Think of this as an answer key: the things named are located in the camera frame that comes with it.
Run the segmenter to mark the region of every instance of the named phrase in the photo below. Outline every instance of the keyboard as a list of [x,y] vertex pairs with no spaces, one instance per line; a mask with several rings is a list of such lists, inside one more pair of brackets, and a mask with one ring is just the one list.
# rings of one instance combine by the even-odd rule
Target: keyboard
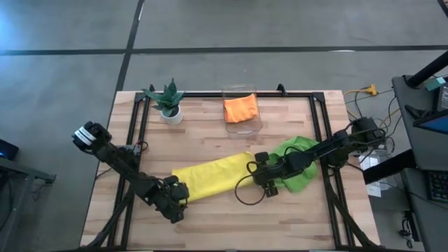
[[448,203],[448,171],[427,171],[426,182],[430,200]]

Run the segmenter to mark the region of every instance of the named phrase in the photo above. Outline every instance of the concrete floor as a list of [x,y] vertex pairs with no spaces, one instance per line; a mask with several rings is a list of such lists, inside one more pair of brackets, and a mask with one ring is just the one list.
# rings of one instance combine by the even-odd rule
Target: concrete floor
[[[136,6],[137,0],[3,0],[0,50],[123,49]],[[436,0],[146,0],[135,48],[433,46],[446,43],[447,21]],[[150,83],[160,89],[175,77],[183,90],[219,90],[231,83],[272,90],[283,83],[290,90],[344,91],[376,84],[382,92],[391,89],[392,77],[413,74],[442,53],[378,48],[133,55],[123,89]],[[57,174],[37,202],[30,195],[12,251],[79,244],[98,161],[76,149],[70,135],[87,120],[107,124],[122,63],[123,55],[0,57],[0,139],[21,148],[18,162]],[[359,106],[365,116],[384,118],[392,98],[387,92]],[[355,111],[353,102],[348,106]],[[395,153],[410,147],[403,129],[398,123]],[[381,200],[372,203],[381,243],[404,249],[396,234],[400,206],[385,210]]]

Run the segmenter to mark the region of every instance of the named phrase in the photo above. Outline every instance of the potted plant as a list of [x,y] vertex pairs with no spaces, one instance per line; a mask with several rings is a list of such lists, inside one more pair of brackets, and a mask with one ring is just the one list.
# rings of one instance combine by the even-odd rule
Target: potted plant
[[160,111],[160,115],[167,124],[177,125],[181,123],[183,116],[179,102],[183,98],[183,92],[177,92],[174,78],[168,86],[164,86],[163,94],[154,93],[147,89],[143,89],[143,92],[157,102],[157,105],[154,105],[153,108]]

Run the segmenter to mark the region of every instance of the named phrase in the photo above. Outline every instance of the green cloth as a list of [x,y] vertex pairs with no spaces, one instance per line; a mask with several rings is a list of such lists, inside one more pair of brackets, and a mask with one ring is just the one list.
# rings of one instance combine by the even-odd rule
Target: green cloth
[[[277,159],[284,155],[286,148],[289,146],[293,146],[301,151],[305,151],[312,146],[315,146],[317,143],[318,142],[316,140],[308,139],[306,137],[294,137],[277,146],[274,151],[269,154],[269,161],[267,163],[274,164],[275,162],[277,162]],[[291,151],[296,150],[289,148],[288,153],[290,153]],[[287,189],[291,193],[297,193],[303,190],[308,185],[308,183],[316,176],[316,174],[317,167],[316,164],[312,162],[311,165],[306,168],[301,174],[288,179],[276,178],[274,182],[275,186],[277,187],[287,187]]]

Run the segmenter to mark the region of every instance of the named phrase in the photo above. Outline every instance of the butcher block tabletop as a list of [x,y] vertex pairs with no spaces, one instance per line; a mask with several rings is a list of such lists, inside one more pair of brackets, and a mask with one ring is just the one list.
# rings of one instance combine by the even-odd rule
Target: butcher block tabletop
[[[349,123],[342,92],[317,91],[325,100],[333,132]],[[117,92],[108,125],[112,143],[124,145],[127,138],[135,92]],[[223,120],[221,98],[186,97],[181,101],[183,121],[176,126],[164,123],[160,112],[150,108],[140,170],[156,177],[171,175],[172,169],[210,162],[244,151],[270,152],[296,136],[315,139],[307,98],[258,98],[263,128],[257,139],[230,139]],[[325,132],[319,103],[316,103],[321,131]],[[137,140],[143,106],[139,107],[134,139]],[[318,165],[318,175],[299,193],[279,189],[279,195],[265,198],[255,206],[241,204],[233,190],[189,202],[185,219],[171,224],[138,197],[134,202],[127,249],[140,250],[274,250],[333,249],[335,247],[328,205]],[[98,174],[109,166],[101,163]],[[379,244],[377,228],[363,175],[346,166],[341,169],[349,212],[364,233]],[[80,244],[91,242],[112,214],[119,175],[111,170],[95,183]],[[239,196],[254,202],[263,194],[261,187],[239,189]],[[118,225],[120,241],[124,214]],[[338,216],[343,244],[346,243],[342,218]]]

